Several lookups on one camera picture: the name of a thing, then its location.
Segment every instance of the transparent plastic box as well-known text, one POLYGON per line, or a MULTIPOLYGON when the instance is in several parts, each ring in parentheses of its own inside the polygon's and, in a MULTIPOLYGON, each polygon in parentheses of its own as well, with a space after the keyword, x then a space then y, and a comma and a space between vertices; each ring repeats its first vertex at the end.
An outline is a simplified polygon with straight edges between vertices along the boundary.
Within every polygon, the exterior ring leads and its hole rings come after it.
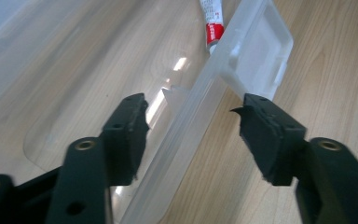
POLYGON ((112 189, 116 223, 157 223, 227 84, 272 99, 293 46, 271 0, 242 0, 207 61, 204 39, 189 39, 203 32, 198 1, 34 0, 1 26, 0 173, 18 182, 61 165, 121 99, 145 93, 151 130, 138 179, 112 189))

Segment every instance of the wooden surface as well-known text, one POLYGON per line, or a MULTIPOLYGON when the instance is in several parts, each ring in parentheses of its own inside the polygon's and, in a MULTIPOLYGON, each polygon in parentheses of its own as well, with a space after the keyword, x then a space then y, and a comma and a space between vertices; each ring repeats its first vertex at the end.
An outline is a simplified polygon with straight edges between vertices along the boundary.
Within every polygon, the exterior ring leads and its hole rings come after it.
MULTIPOLYGON (((274 102, 307 138, 346 144, 358 158, 358 0, 275 0, 295 40, 274 102)), ((238 137, 228 90, 160 223, 300 223, 294 188, 262 180, 238 137)))
MULTIPOLYGON (((142 177, 172 120, 159 90, 191 88, 208 58, 199 2, 32 2, 0 32, 0 173, 19 184, 58 166, 69 143, 144 91, 156 111, 142 177)), ((239 2, 224 1, 225 21, 239 2)), ((358 0, 275 3, 295 40, 275 103, 307 138, 337 139, 358 157, 358 0)), ((293 188, 263 181, 238 137, 228 110, 239 105, 227 90, 161 223, 300 222, 293 188)))

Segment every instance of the tube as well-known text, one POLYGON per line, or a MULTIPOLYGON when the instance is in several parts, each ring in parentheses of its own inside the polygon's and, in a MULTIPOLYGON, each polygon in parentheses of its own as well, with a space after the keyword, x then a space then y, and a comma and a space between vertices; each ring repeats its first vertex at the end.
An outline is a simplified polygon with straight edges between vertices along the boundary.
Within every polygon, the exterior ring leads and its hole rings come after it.
POLYGON ((200 0, 200 4, 206 21, 206 49, 212 54, 225 31, 222 0, 200 0))

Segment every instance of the table surface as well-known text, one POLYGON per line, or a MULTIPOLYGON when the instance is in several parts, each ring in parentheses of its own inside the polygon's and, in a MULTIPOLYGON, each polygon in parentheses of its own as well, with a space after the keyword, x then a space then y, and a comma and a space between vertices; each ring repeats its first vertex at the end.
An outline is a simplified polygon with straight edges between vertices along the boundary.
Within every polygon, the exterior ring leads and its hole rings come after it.
MULTIPOLYGON (((0 173, 17 184, 60 164, 71 141, 98 134, 130 93, 191 88, 208 58, 199 1, 32 2, 0 32, 0 173)), ((224 1, 225 22, 239 2, 224 1)), ((275 4, 295 44, 274 102, 307 139, 336 139, 358 158, 358 0, 275 4)), ((228 112, 240 105, 227 90, 160 223, 300 222, 293 187, 263 181, 240 139, 228 112)))
MULTIPOLYGON (((358 158, 358 1, 275 0, 295 40, 274 102, 358 158)), ((263 181, 227 90, 160 223, 301 223, 294 188, 263 181)))

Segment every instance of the metal screw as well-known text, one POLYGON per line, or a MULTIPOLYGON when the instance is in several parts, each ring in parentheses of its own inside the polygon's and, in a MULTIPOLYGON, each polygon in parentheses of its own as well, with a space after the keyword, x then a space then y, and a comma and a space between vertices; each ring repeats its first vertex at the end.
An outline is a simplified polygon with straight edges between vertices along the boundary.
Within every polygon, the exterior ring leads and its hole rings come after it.
POLYGON ((323 147, 325 149, 328 149, 328 150, 332 150, 332 151, 341 150, 341 147, 339 145, 337 145, 334 142, 330 142, 330 141, 326 141, 326 140, 319 141, 319 146, 323 147))
POLYGON ((87 150, 87 149, 91 149, 95 146, 95 142, 94 141, 83 141, 80 143, 77 143, 75 146, 75 149, 77 150, 87 150))

